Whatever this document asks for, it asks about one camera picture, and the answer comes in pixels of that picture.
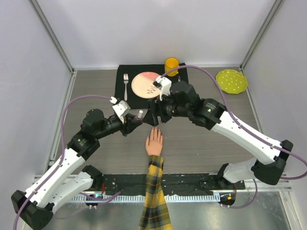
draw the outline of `yellow polka dot plate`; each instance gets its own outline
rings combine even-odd
[[[244,92],[248,87],[246,77],[234,69],[225,69],[219,72],[215,79],[224,92],[231,94]]]

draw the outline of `yellow plaid shirt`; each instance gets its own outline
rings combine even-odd
[[[149,157],[146,198],[139,230],[172,230],[171,220],[161,187],[163,158]]]

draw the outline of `wall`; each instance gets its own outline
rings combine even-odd
[[[38,0],[75,68],[240,64],[274,0]]]
[[[70,74],[28,1],[0,1],[0,34],[0,223],[8,230],[12,193],[46,166]]]
[[[246,67],[252,98],[264,132],[279,140],[289,139],[294,153],[307,159],[307,2],[284,1],[263,40]],[[289,176],[306,166],[289,158]],[[292,181],[301,220],[307,219],[307,178]]]

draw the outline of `fork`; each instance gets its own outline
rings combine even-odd
[[[125,97],[124,100],[127,101],[128,96],[127,96],[127,83],[128,83],[129,79],[128,79],[128,74],[125,73],[124,74],[124,84],[125,84]]]

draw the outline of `yellow mug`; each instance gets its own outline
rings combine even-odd
[[[170,58],[166,59],[166,61],[164,63],[165,73],[170,71],[173,68],[178,67],[178,66],[179,66],[179,61],[176,58],[170,57]],[[173,76],[176,76],[177,74],[178,74],[178,69],[170,72],[168,74],[168,76],[173,77]]]

